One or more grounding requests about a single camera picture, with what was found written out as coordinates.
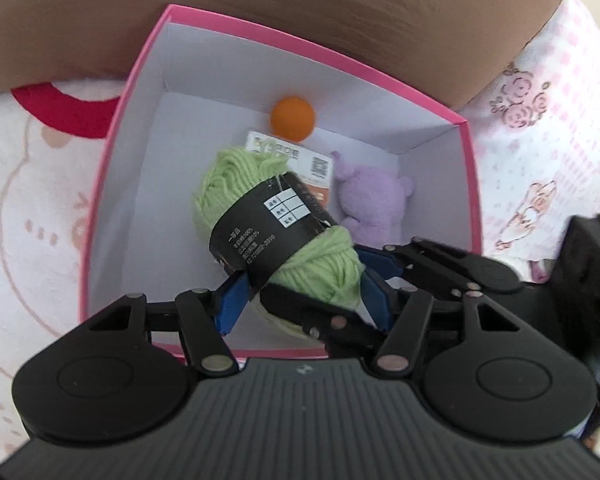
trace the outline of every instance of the black yarn label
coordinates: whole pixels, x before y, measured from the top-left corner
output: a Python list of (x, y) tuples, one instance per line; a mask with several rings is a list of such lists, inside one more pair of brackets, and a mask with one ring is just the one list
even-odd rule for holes
[(232, 205), (213, 228), (209, 250), (227, 274), (247, 271), (253, 297), (293, 254), (334, 225), (288, 172), (261, 182)]

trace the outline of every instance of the teddy bear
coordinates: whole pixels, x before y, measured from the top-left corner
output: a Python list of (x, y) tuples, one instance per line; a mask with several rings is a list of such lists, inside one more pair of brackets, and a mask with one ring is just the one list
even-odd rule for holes
[(338, 200), (347, 217), (340, 222), (354, 243), (381, 249), (397, 242), (395, 233), (405, 215), (413, 180), (398, 177), (382, 168), (360, 166), (332, 152)]

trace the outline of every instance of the stuffed toy head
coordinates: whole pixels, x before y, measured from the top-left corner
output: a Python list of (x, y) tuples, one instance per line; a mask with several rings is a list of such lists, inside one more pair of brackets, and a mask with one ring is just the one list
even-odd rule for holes
[(341, 225), (349, 229), (355, 243), (382, 248), (391, 242), (392, 233), (402, 222), (413, 181), (381, 168), (351, 164), (339, 152), (331, 156), (340, 183), (338, 199), (347, 215)]

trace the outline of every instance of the box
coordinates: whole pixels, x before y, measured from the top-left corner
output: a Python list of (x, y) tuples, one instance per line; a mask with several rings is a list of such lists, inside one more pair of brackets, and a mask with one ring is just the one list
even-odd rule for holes
[[(92, 200), (80, 315), (130, 292), (170, 301), (215, 289), (221, 266), (196, 235), (192, 195), (227, 146), (267, 133), (282, 97), (315, 108), (303, 143), (351, 162), (409, 175), (415, 192), (395, 244), (418, 235), (480, 253), (480, 210), (469, 127), (413, 88), (324, 47), (254, 23), (169, 6), (148, 38), (113, 117)], [(332, 187), (329, 210), (338, 208)], [(226, 338), (236, 357), (318, 356), (249, 306)], [(153, 334), (177, 352), (177, 335)]]
[(286, 165), (289, 170), (302, 180), (322, 207), (328, 206), (329, 188), (333, 178), (331, 156), (259, 132), (249, 132), (245, 147), (250, 152), (267, 153), (275, 150), (288, 156)]

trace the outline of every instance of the orange ball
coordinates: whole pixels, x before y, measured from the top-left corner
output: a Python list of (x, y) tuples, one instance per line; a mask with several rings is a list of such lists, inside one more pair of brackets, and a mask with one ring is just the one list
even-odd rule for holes
[(273, 107), (269, 122), (276, 137), (300, 142), (314, 130), (315, 112), (304, 99), (287, 97)]

